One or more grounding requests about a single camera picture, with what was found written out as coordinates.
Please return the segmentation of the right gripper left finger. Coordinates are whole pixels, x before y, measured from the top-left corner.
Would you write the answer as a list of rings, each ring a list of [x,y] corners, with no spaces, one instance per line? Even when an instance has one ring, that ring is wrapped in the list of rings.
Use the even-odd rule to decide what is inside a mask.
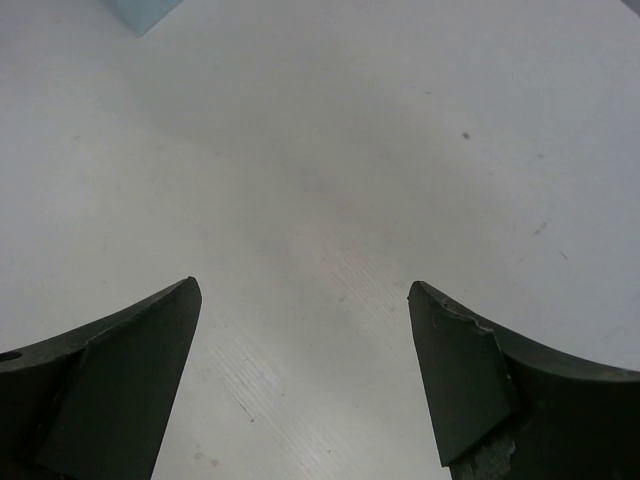
[[[151,478],[201,304],[188,277],[2,353],[2,478]]]

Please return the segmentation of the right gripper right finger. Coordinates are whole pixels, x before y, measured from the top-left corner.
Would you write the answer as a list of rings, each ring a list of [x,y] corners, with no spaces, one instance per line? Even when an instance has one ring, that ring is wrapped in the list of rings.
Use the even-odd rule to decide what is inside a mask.
[[[481,317],[433,286],[408,294],[441,465],[455,479],[635,479],[639,375]]]

